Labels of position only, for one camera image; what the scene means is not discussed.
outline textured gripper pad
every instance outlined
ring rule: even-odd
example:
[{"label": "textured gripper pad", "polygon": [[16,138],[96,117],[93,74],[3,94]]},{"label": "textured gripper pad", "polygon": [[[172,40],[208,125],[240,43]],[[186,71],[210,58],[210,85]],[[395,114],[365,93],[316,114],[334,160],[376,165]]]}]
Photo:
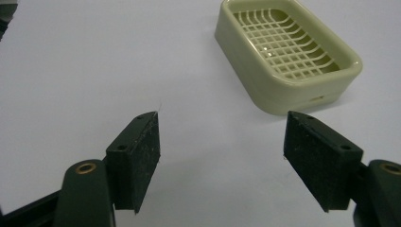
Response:
[{"label": "textured gripper pad", "polygon": [[325,212],[345,210],[363,150],[318,119],[288,112],[284,155]]}]

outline white table surface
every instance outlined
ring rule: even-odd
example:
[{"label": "white table surface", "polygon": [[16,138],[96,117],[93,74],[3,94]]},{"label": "white table surface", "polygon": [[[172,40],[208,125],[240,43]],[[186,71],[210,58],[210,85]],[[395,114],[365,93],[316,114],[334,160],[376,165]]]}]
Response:
[{"label": "white table surface", "polygon": [[[362,58],[341,98],[305,110],[401,163],[401,1],[302,3]],[[214,38],[220,0],[20,1],[0,43],[0,205],[61,188],[138,114],[159,111],[162,157],[123,226],[354,226],[321,209],[283,159],[285,116],[259,110]]]}]

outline soap dish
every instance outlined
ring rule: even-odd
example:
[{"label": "soap dish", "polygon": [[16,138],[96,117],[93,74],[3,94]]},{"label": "soap dish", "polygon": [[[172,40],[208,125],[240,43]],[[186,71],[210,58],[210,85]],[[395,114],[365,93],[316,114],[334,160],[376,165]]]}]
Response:
[{"label": "soap dish", "polygon": [[295,0],[225,0],[215,36],[270,114],[333,102],[362,70],[359,56]]}]

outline soap dish grate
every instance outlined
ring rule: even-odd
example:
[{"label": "soap dish grate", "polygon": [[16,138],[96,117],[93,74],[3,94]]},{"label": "soap dish grate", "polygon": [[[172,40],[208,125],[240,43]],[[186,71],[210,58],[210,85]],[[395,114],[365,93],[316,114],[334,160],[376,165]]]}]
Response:
[{"label": "soap dish grate", "polygon": [[234,13],[260,56],[285,79],[308,79],[340,70],[334,59],[279,9]]}]

